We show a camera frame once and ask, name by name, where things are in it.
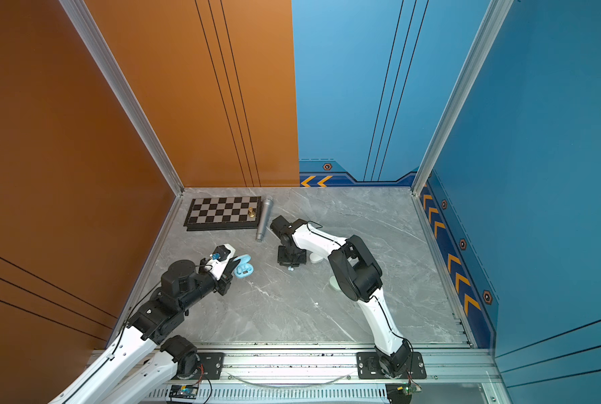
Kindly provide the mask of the blue earbud charging case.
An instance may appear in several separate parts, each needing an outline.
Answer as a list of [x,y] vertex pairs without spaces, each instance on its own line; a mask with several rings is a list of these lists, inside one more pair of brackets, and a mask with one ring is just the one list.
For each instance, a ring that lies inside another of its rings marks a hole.
[[233,274],[238,279],[244,279],[254,272],[253,265],[250,263],[252,257],[248,254],[243,254],[236,257],[237,266],[235,267]]

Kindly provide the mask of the white earbud charging case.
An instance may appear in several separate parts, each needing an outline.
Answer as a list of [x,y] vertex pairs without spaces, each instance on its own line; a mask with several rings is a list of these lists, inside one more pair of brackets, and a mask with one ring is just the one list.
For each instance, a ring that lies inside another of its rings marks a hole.
[[319,264],[320,262],[322,262],[322,261],[324,261],[324,260],[325,260],[325,258],[324,258],[323,256],[320,256],[320,255],[319,255],[319,254],[317,254],[316,252],[312,252],[312,253],[310,254],[310,257],[309,257],[309,259],[310,259],[310,262],[311,262],[312,264]]

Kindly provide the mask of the green earbud charging case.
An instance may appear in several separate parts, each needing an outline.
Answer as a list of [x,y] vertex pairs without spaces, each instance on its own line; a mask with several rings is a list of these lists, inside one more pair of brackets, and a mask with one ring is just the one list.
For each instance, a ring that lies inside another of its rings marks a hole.
[[334,291],[340,291],[340,287],[339,287],[339,285],[337,283],[337,280],[336,280],[336,278],[334,276],[332,276],[329,279],[329,285],[331,286],[332,289],[334,289]]

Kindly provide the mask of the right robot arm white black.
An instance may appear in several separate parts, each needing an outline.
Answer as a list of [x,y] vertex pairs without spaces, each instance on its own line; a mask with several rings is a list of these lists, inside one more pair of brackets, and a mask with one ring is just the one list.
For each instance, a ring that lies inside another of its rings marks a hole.
[[270,228],[280,240],[279,265],[293,269],[308,262],[329,262],[339,290],[359,304],[369,323],[383,374],[398,378],[407,371],[414,349],[396,326],[386,303],[383,270],[364,240],[356,235],[337,237],[310,221],[289,222],[281,215]]

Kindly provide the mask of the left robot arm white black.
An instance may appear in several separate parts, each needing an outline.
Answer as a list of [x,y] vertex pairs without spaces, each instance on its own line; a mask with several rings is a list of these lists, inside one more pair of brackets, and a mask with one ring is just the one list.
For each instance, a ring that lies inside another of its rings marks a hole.
[[174,399],[194,399],[205,381],[221,376],[222,353],[199,353],[187,338],[174,334],[189,309],[211,293],[226,294],[234,278],[253,272],[250,256],[195,264],[179,260],[162,275],[152,297],[130,317],[113,343],[55,403],[139,403],[167,381]]

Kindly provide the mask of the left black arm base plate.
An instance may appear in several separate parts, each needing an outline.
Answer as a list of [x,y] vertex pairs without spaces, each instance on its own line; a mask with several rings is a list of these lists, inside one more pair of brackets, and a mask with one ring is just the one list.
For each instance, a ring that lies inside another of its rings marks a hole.
[[182,358],[173,357],[167,351],[158,352],[152,358],[164,362],[167,370],[174,370],[173,380],[219,380],[225,354],[221,352],[188,353]]

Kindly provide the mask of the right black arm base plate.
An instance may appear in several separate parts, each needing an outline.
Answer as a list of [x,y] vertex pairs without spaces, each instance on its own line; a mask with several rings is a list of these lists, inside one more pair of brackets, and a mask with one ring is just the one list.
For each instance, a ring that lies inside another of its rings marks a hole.
[[412,379],[426,380],[428,378],[426,366],[424,365],[423,356],[419,352],[415,352],[402,368],[401,373],[396,376],[386,375],[379,364],[377,353],[373,352],[357,352],[356,355],[357,369],[360,380],[374,379]]

